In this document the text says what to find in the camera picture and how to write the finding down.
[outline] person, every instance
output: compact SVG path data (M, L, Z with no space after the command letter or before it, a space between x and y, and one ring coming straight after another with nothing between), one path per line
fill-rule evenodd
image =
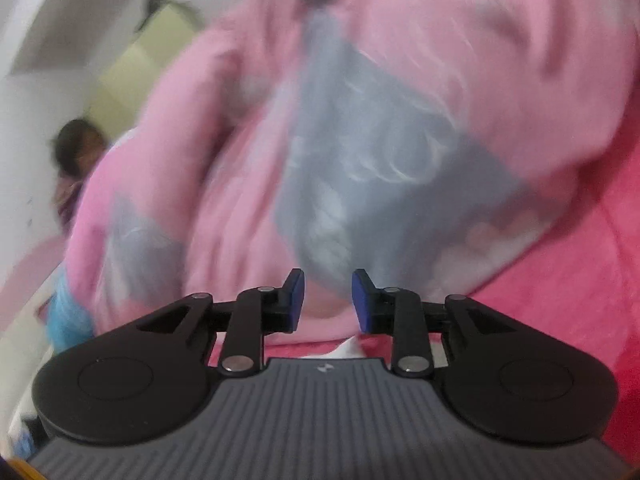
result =
M83 118L69 121L52 141L53 158L58 166L53 203L65 235L71 231L82 183L104 155L107 145L100 129Z
M298 330L266 336L265 356L352 337L379 356L351 304L364 268L423 301L473 294L615 369L640 265L580 178L625 113L639 18L640 0L244 1L85 184L54 346L301 267Z

